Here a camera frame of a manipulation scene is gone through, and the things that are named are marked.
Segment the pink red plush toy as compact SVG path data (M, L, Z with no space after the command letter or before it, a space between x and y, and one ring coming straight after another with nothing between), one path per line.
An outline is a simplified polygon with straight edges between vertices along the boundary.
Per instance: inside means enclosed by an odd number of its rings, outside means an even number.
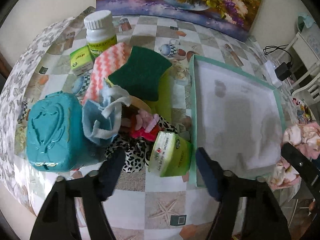
M160 116L151 114L143 109L131 118L130 136L134 139L143 138L147 141L154 142L157 134L160 132Z

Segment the black power adapter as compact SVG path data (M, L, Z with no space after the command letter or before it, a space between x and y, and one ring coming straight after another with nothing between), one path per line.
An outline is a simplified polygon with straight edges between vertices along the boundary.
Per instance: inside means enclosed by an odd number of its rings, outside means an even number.
M292 63L281 63L274 71L280 81L286 80L291 76Z

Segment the teal rimmed white tray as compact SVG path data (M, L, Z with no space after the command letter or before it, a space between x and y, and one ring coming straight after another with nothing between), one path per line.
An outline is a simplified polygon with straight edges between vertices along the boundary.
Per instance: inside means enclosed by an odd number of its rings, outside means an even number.
M286 128L277 89L199 55L190 59L189 71L193 146L242 178L271 175Z

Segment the white chair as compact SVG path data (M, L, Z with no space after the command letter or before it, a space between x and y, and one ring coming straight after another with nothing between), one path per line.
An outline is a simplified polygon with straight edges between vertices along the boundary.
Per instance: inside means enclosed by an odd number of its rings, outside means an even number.
M319 26L304 25L289 44L304 66L306 73L292 85L292 96L305 100L308 105L319 103Z

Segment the pink white zigzag cloth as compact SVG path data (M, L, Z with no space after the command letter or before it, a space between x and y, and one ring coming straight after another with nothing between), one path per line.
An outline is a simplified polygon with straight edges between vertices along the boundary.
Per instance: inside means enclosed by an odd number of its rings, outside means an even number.
M87 100L99 102L99 94L103 89L104 82L109 75L127 63L131 50L132 47L130 45L120 42L108 48L95 59L89 87L85 92L82 105L84 105Z

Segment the light blue felt cloth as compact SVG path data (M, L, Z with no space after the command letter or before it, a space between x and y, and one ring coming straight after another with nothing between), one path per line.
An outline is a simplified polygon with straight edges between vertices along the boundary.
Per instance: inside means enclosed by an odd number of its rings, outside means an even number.
M85 137L100 147L108 146L121 126L122 106L129 107L129 93L121 87L103 82L98 101L86 100L82 107L82 127Z

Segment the lime green cloth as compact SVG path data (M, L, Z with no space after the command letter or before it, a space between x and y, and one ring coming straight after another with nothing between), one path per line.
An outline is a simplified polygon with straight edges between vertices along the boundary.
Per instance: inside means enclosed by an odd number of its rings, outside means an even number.
M146 101L153 114L161 115L165 120L171 122L171 90L170 75L165 73L159 81L158 100Z

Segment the small green box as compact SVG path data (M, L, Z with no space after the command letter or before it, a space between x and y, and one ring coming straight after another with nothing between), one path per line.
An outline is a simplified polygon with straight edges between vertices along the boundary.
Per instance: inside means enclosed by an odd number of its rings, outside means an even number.
M81 47L70 54L71 71L79 76L93 68L94 62L88 46Z

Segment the teal embossed case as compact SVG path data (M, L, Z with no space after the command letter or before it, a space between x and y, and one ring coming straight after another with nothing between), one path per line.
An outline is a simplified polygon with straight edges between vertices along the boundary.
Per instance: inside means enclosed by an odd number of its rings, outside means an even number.
M76 96L59 91L33 105L26 154L31 166L44 172L68 172L91 161Z

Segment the flower painting canvas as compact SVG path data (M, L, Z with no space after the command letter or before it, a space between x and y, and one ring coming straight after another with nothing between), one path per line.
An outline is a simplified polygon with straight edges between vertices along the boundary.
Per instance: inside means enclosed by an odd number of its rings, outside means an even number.
M96 0L113 15L173 18L246 41L262 0Z

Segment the green tissue pack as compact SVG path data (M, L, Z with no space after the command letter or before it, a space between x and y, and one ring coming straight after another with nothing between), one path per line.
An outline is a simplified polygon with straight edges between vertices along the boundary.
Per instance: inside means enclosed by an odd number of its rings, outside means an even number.
M153 145L148 172L159 177L184 176L189 171L192 144L176 133L159 132Z

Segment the green yellow scrub sponge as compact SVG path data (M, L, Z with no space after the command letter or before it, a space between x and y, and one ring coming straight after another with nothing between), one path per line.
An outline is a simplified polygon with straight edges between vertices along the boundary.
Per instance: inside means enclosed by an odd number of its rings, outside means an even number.
M159 81L171 67L171 62L161 54L134 46L127 62L108 76L113 85L125 89L141 100L157 101Z

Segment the leopard print scrunchie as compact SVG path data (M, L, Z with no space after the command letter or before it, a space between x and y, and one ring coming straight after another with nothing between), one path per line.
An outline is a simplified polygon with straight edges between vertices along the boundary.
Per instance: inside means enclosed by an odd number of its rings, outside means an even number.
M151 151L155 143L155 141L151 142L143 138L134 139L130 136L131 118L129 119L128 125L120 126L117 136L108 146L105 147L104 150L104 156L107 159L116 157L121 150L124 151L125 161L122 171L126 173L138 172L144 166L149 165ZM158 124L161 129L160 132L177 133L176 127L165 120L162 116L160 116Z

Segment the pink floral fabric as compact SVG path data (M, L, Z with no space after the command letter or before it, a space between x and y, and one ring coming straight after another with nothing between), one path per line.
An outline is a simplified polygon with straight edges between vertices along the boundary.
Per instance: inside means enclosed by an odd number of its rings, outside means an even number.
M287 128L281 144L289 143L309 160L319 157L319 124L296 124ZM269 187L274 191L300 183L299 173L283 157L276 163L273 174L268 178Z

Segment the white pill bottle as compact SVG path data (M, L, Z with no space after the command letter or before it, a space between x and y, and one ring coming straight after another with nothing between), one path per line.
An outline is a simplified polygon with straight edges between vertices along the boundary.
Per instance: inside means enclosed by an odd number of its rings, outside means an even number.
M94 58L117 44L111 11L101 10L89 14L84 18L84 26L87 45Z

